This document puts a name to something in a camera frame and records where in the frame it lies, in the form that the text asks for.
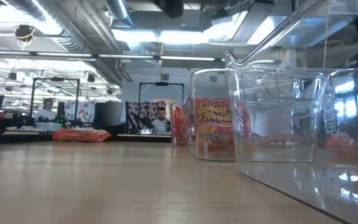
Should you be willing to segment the long ceiling light bar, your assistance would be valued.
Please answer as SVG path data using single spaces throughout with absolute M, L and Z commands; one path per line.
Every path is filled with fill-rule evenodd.
M 25 56 L 25 57 L 56 57 L 56 58 L 79 58 L 79 59 L 129 59 L 129 60 L 186 60 L 195 62 L 224 62 L 224 58 L 215 57 L 192 57 L 192 56 L 171 56 L 171 55 L 133 55 L 133 54 L 83 54 L 65 52 L 34 52 L 0 50 L 0 56 Z

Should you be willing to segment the clear plastic tub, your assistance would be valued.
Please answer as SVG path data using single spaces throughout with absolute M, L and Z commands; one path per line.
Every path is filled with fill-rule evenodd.
M 38 132 L 54 132 L 63 128 L 60 123 L 36 122 L 36 130 Z

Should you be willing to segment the white patterned backdrop cloth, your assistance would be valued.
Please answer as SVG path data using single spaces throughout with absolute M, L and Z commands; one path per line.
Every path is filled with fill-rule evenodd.
M 79 101 L 77 109 L 75 109 L 75 102 L 64 102 L 65 119 L 74 120 L 80 119 L 84 123 L 92 123 L 95 116 L 95 101 Z

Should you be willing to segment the black station frame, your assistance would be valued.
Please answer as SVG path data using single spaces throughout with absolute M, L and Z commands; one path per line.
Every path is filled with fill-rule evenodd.
M 76 89 L 76 95 L 75 95 L 75 116 L 74 119 L 69 120 L 70 127 L 74 128 L 75 126 L 80 125 L 80 121 L 77 118 L 77 110 L 78 110 L 78 100 L 80 96 L 80 79 L 78 78 L 64 78 L 64 77 L 51 77 L 51 78 L 33 78 L 32 80 L 32 91 L 30 96 L 30 115 L 27 119 L 27 123 L 29 124 L 31 122 L 31 119 L 33 118 L 33 109 L 34 109 L 34 98 L 35 98 L 35 90 L 40 86 L 43 85 L 45 81 L 51 81 L 51 82 L 64 82 L 64 81 L 76 81 L 77 84 L 75 86 Z
M 168 83 L 168 82 L 155 82 L 155 83 L 139 83 L 139 103 L 142 93 L 142 85 L 156 85 L 156 86 L 169 86 L 169 85 L 180 85 L 182 90 L 184 90 L 184 84 L 182 83 Z

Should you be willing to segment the orange saucy noodles packet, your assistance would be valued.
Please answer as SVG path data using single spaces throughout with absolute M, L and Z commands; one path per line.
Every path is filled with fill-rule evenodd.
M 111 135 L 103 129 L 61 129 L 54 131 L 52 137 L 56 141 L 103 142 Z
M 196 140 L 199 147 L 234 147 L 229 99 L 197 98 Z
M 326 149 L 348 148 L 351 147 L 354 140 L 348 136 L 330 136 L 326 141 Z

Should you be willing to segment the person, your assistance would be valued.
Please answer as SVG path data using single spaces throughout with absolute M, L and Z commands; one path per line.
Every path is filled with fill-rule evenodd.
M 52 110 L 53 108 L 53 101 L 50 98 L 44 99 L 43 108 L 38 110 L 35 115 L 36 121 L 53 121 L 56 118 L 55 112 Z
M 170 120 L 166 117 L 167 112 L 165 107 L 161 107 L 157 111 L 157 117 L 152 122 L 153 133 L 161 135 L 171 135 L 171 123 Z

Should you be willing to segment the dark grey partition panel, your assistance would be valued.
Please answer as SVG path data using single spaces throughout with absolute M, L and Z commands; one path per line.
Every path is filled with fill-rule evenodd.
M 124 133 L 125 123 L 121 121 L 123 104 L 116 101 L 96 103 L 94 123 L 95 129 L 103 129 L 112 136 Z

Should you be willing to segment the dark patterned backdrop cloth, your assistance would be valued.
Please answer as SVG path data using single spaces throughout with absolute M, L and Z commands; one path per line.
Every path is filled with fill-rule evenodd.
M 164 101 L 158 101 L 158 102 L 126 102 L 126 133 L 130 134 L 128 130 L 128 124 L 127 119 L 129 117 L 129 113 L 133 112 L 135 114 L 141 115 L 141 117 L 149 117 L 152 122 L 157 117 L 157 111 L 161 107 L 165 107 L 167 104 Z

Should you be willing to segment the silver ventilation duct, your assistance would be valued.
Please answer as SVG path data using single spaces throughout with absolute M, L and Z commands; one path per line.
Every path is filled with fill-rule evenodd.
M 98 52 L 52 0 L 2 1 L 9 7 L 30 16 L 35 20 L 38 30 L 53 35 L 54 42 L 67 52 L 92 54 Z

